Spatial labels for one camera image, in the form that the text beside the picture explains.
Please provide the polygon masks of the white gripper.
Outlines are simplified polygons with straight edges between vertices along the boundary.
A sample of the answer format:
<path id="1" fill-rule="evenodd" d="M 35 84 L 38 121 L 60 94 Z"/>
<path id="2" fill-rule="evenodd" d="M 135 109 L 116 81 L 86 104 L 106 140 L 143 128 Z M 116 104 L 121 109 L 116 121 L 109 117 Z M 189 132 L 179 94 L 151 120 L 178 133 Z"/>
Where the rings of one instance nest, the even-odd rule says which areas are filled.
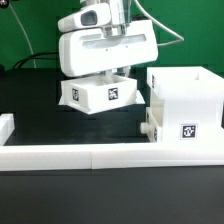
<path id="1" fill-rule="evenodd" d="M 66 33 L 59 40 L 60 65 L 68 77 L 155 61 L 151 20 L 133 21 L 124 36 L 105 38 L 100 28 Z"/>

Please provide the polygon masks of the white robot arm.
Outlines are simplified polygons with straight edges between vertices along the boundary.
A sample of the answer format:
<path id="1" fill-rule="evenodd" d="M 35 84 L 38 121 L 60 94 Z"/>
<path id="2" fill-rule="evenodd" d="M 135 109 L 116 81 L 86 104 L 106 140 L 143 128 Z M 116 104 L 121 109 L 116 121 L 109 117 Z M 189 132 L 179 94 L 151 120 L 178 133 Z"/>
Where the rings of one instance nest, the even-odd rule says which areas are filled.
<path id="1" fill-rule="evenodd" d="M 58 21 L 60 66 L 68 77 L 146 62 L 158 57 L 153 24 L 130 19 L 130 0 L 80 0 L 81 9 Z"/>

